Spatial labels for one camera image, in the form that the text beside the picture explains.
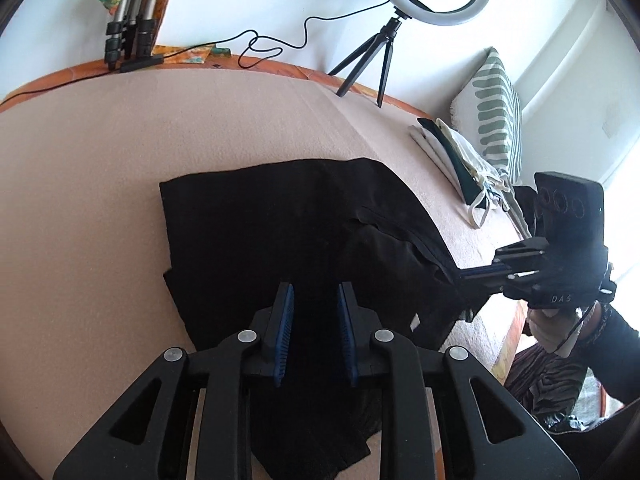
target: tripod leg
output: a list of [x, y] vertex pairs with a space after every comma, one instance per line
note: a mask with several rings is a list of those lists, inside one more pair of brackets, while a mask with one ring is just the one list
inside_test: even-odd
[[375, 41], [376, 36], [377, 34], [374, 34], [367, 41], [361, 44], [356, 50], [351, 52], [347, 57], [344, 58], [344, 60], [338, 63], [338, 65], [333, 70], [331, 70], [331, 72], [329, 72], [329, 75], [336, 75], [338, 72], [340, 72], [340, 70], [350, 65], [356, 59], [362, 56], [362, 54], [364, 54], [367, 51], [367, 49], [371, 46], [371, 43]]
[[349, 88], [353, 86], [356, 79], [360, 77], [360, 74], [364, 72], [364, 69], [366, 69], [367, 65], [371, 63], [374, 57], [376, 57], [376, 54], [387, 41], [389, 41], [389, 38], [386, 37], [385, 34], [380, 33], [376, 35], [371, 45], [369, 45], [369, 48], [364, 53], [364, 56], [362, 56], [357, 65], [353, 70], [351, 70], [351, 73], [347, 76], [347, 79], [344, 80], [344, 83], [342, 83], [340, 88], [338, 88], [338, 91], [335, 93], [338, 97], [343, 97], [349, 91]]
[[391, 67], [391, 56], [394, 54], [394, 40], [386, 43], [385, 61], [382, 64], [382, 75], [380, 76], [380, 86], [378, 88], [378, 108], [382, 108], [382, 100], [385, 98], [386, 78], [389, 76]]

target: white glove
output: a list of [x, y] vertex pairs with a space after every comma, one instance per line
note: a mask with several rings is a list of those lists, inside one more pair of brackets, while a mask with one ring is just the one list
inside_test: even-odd
[[[582, 317], [582, 310], [576, 309], [529, 309], [527, 312], [527, 320], [531, 334], [535, 337], [543, 348], [549, 352], [555, 352], [560, 357], [569, 357], [571, 350], [574, 349], [575, 342], [578, 340], [580, 330], [589, 318], [593, 315], [594, 308], [585, 316], [574, 333], [569, 335], [571, 329]], [[566, 339], [566, 342], [558, 348], [558, 346]]]

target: black sleeve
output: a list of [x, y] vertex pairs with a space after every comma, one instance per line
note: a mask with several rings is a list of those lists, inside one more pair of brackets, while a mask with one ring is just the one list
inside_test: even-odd
[[640, 397], [640, 338], [610, 305], [593, 336], [576, 349], [607, 393], [625, 404]]

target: person's hand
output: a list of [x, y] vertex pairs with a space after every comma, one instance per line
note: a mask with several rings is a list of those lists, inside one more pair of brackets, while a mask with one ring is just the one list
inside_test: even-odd
[[543, 348], [555, 352], [560, 357], [568, 357], [574, 349], [578, 338], [584, 338], [593, 333], [601, 316], [601, 306], [598, 302], [582, 320], [578, 328], [569, 335], [572, 328], [580, 321], [581, 309], [529, 309], [527, 321], [531, 334]]

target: pillow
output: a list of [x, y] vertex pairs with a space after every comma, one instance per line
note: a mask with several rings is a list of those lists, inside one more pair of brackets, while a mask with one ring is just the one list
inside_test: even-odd
[[520, 101], [493, 47], [471, 81], [451, 103], [455, 130], [510, 182], [522, 170]]

